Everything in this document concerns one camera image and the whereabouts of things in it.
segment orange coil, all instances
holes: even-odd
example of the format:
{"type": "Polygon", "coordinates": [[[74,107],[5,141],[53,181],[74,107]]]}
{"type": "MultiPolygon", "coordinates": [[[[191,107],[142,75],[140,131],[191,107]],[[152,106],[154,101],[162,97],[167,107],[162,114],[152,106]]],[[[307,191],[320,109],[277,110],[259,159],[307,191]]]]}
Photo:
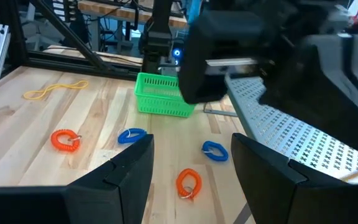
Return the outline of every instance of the orange coil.
{"type": "Polygon", "coordinates": [[[201,186],[202,186],[201,177],[193,169],[184,169],[182,172],[180,172],[180,174],[177,178],[177,189],[178,189],[178,194],[181,198],[189,198],[192,200],[198,194],[198,192],[200,192],[201,186]],[[194,177],[194,179],[196,180],[196,185],[194,186],[194,189],[190,192],[188,192],[185,189],[185,187],[183,187],[183,185],[182,185],[183,180],[185,179],[185,177],[187,175],[194,177]]]}
{"type": "Polygon", "coordinates": [[[75,150],[77,150],[80,146],[80,138],[81,136],[75,134],[74,131],[68,129],[57,130],[50,136],[52,145],[55,146],[55,148],[57,148],[58,150],[66,152],[74,152],[75,150]],[[68,145],[61,143],[59,141],[60,136],[68,136],[68,140],[71,141],[73,144],[68,145]]]}

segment blue light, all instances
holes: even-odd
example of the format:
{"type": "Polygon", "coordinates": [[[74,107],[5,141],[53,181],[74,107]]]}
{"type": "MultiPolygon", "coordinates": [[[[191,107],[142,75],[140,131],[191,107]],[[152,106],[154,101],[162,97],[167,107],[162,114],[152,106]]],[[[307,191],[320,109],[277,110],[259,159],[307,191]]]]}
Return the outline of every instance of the blue light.
{"type": "Polygon", "coordinates": [[[172,50],[172,56],[174,56],[175,58],[178,58],[181,56],[181,50],[180,49],[173,49],[172,50]]]}

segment blue spiral keychain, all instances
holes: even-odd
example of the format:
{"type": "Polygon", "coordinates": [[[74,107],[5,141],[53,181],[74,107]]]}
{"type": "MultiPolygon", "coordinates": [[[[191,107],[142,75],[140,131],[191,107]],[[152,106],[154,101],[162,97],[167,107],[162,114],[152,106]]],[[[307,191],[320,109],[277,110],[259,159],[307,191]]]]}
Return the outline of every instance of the blue spiral keychain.
{"type": "Polygon", "coordinates": [[[202,148],[203,152],[206,154],[206,156],[208,156],[210,159],[214,160],[214,161],[226,161],[229,159],[229,154],[227,153],[227,151],[225,150],[225,148],[219,144],[219,143],[215,143],[215,142],[211,142],[211,141],[206,141],[203,144],[203,148],[202,148]],[[219,150],[222,155],[221,156],[217,156],[215,154],[213,154],[213,150],[212,149],[217,149],[219,150]]]}
{"type": "Polygon", "coordinates": [[[133,143],[133,142],[137,142],[138,140],[140,140],[146,134],[147,134],[147,131],[145,131],[141,128],[129,128],[118,136],[117,141],[119,144],[133,143]]]}

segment green plastic basket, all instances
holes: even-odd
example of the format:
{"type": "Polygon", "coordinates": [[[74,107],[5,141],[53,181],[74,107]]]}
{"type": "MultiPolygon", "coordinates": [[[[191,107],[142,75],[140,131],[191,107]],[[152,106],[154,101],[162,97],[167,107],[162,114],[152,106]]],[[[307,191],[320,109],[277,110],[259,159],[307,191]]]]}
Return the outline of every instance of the green plastic basket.
{"type": "Polygon", "coordinates": [[[143,113],[189,117],[196,105],[188,105],[180,93],[178,78],[139,73],[135,85],[137,109],[143,113]]]}

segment perforated metal plate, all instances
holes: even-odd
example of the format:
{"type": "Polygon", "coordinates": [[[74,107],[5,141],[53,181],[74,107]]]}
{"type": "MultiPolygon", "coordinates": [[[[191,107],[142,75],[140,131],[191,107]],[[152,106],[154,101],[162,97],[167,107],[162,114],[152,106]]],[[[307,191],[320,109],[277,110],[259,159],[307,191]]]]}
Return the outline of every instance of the perforated metal plate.
{"type": "MultiPolygon", "coordinates": [[[[228,94],[248,137],[269,148],[341,179],[358,170],[358,151],[326,133],[270,106],[260,105],[261,78],[231,80],[228,94]]],[[[358,178],[350,183],[358,183],[358,178]]]]}

